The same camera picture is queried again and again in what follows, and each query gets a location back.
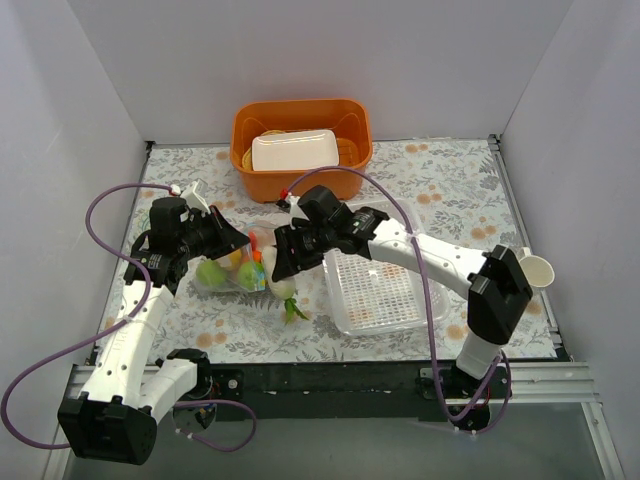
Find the yellow mango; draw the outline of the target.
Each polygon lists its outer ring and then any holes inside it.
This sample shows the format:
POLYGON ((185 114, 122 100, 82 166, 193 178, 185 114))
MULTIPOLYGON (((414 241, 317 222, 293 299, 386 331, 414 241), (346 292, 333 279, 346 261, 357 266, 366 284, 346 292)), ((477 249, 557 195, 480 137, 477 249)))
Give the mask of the yellow mango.
POLYGON ((220 266, 227 271, 236 270, 242 262, 242 250, 238 249, 218 260, 220 266))

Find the peach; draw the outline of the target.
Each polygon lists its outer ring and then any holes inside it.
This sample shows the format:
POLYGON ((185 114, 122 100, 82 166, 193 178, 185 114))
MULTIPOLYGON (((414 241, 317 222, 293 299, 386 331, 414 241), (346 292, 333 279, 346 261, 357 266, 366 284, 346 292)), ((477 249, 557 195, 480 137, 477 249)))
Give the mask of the peach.
POLYGON ((248 230, 248 236, 253 250, 262 250, 274 242, 273 231, 262 226, 251 226, 248 230))

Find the white radish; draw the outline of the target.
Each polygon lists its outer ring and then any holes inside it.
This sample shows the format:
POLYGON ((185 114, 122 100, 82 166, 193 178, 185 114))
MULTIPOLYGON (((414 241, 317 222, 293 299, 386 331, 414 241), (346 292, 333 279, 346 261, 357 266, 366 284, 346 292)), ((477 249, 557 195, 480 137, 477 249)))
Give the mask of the white radish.
POLYGON ((296 318, 309 320, 309 317, 297 305, 297 287, 295 279, 293 277, 288 277, 283 280, 275 280, 273 277, 277 260, 276 248, 274 246, 264 247, 261 257, 269 289, 272 294, 284 304, 285 323, 289 324, 296 318))

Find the clear zip top bag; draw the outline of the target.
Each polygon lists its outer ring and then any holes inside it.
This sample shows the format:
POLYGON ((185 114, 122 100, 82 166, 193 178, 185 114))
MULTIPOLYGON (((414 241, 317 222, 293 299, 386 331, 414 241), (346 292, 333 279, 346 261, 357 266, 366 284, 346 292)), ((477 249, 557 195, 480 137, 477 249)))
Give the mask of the clear zip top bag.
POLYGON ((275 244, 275 228, 271 222, 258 220, 246 227, 247 245, 217 260, 200 260, 193 279, 196 291, 202 295, 264 291, 262 251, 275 244))

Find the green apple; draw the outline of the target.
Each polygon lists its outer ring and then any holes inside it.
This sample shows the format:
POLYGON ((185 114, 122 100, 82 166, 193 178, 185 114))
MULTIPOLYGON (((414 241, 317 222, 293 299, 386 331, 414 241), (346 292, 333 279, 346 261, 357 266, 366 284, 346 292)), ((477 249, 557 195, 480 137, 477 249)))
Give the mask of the green apple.
POLYGON ((207 259, 198 265, 195 277, 202 287, 215 290, 226 283, 227 271, 216 261, 207 259))

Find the green lime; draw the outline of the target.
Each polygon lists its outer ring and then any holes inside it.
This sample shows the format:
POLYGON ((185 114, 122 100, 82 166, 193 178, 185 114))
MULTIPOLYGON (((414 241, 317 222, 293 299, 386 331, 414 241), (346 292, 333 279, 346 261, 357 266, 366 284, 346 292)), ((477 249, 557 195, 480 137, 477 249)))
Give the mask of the green lime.
POLYGON ((245 262, 238 268, 236 280, 247 291, 256 291, 260 283, 260 271, 253 263, 245 262))

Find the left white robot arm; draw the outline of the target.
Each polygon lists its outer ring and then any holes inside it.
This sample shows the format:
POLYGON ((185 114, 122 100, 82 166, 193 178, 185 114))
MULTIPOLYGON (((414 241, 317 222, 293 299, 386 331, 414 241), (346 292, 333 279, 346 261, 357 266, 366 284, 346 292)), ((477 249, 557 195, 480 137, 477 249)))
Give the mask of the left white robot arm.
POLYGON ((133 243, 124 274, 121 327, 109 334, 94 370, 58 421, 80 458, 143 464, 158 424, 180 400, 204 400, 214 378, 208 356, 187 348, 171 352, 150 379, 143 375, 161 322, 192 259, 216 260, 248 245, 197 193, 153 201, 150 227, 133 243))

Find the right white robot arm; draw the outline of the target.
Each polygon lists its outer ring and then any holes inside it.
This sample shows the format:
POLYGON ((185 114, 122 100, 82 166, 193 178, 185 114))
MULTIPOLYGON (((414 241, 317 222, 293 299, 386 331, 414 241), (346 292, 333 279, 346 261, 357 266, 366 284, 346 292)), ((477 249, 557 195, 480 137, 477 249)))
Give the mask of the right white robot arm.
POLYGON ((370 206, 353 210, 324 186, 302 196, 282 193, 277 205, 290 220, 276 229, 274 248, 262 255, 269 280, 289 280, 315 268, 331 250, 426 275, 467 302, 470 332, 456 358, 454 389, 469 398, 486 389, 492 363, 533 296, 513 250, 438 240, 416 232, 408 218, 397 220, 370 206))

